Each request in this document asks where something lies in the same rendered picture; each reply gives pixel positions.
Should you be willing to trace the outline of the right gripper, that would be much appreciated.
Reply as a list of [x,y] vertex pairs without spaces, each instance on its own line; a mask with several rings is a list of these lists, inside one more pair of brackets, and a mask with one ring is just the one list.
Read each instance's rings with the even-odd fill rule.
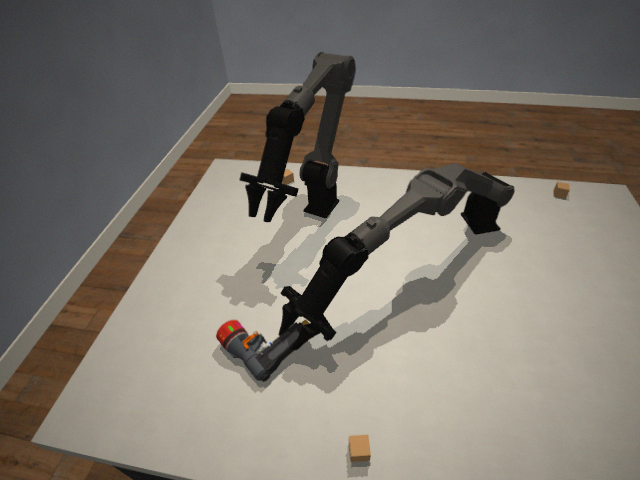
[[[271,222],[279,206],[287,199],[286,194],[297,197],[299,188],[282,184],[285,169],[286,164],[262,158],[257,177],[241,172],[240,181],[249,183],[249,185],[245,187],[249,202],[249,217],[256,217],[266,188],[273,191],[268,190],[267,192],[268,197],[264,222]],[[275,188],[259,183],[274,185]]]

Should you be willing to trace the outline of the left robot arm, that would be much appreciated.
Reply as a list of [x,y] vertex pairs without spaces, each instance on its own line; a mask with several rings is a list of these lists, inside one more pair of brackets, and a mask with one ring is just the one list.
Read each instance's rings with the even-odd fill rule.
[[499,231],[496,220],[501,207],[514,195],[513,185],[485,171],[474,172],[456,163],[424,168],[409,182],[406,193],[380,217],[370,217],[345,237],[335,237],[325,245],[320,267],[308,284],[310,291],[320,299],[332,301],[347,277],[356,273],[368,255],[389,239],[392,229],[418,212],[448,215],[467,191],[471,193],[461,216],[473,233]]

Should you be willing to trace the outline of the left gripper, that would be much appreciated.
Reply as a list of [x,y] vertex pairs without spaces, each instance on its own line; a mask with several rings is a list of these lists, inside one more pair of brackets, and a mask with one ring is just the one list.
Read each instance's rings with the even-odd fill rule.
[[289,302],[282,307],[283,316],[279,336],[292,326],[299,316],[311,322],[302,326],[297,340],[292,345],[293,351],[298,350],[304,343],[320,333],[326,341],[334,337],[336,331],[323,315],[331,301],[320,299],[310,291],[308,286],[302,295],[291,286],[285,286],[280,294],[286,296]]

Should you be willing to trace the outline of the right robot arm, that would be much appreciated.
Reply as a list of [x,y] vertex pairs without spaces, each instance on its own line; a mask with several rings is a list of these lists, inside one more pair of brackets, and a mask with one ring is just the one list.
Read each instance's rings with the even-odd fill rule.
[[303,211],[322,218],[327,218],[340,201],[336,184],[339,163],[332,149],[345,93],[351,91],[355,72],[352,56],[319,52],[303,86],[296,86],[286,101],[266,117],[267,140],[262,157],[287,164],[293,138],[302,129],[304,116],[315,102],[314,95],[322,87],[326,90],[315,148],[305,155],[299,172],[308,192],[308,205]]

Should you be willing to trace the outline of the small tan cube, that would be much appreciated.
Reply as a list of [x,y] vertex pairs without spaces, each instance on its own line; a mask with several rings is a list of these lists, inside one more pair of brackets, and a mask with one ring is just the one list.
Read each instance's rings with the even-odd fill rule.
[[294,182],[294,174],[289,169],[286,169],[283,176],[282,183],[284,183],[285,185],[288,185],[292,182]]
[[554,188],[554,197],[566,199],[569,191],[570,191],[569,184],[557,182]]
[[349,436],[351,462],[370,461],[371,452],[368,435]]

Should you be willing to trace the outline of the grey hose nozzle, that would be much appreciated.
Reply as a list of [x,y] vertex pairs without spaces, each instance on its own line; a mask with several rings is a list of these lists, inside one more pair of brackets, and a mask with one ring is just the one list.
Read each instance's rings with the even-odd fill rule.
[[218,329],[216,338],[233,358],[243,360],[257,381],[265,382],[280,363],[293,352],[292,345],[297,340],[302,326],[306,324],[310,324],[306,319],[302,323],[294,323],[259,354],[256,351],[263,342],[267,343],[265,338],[257,331],[249,336],[237,320],[224,323]]

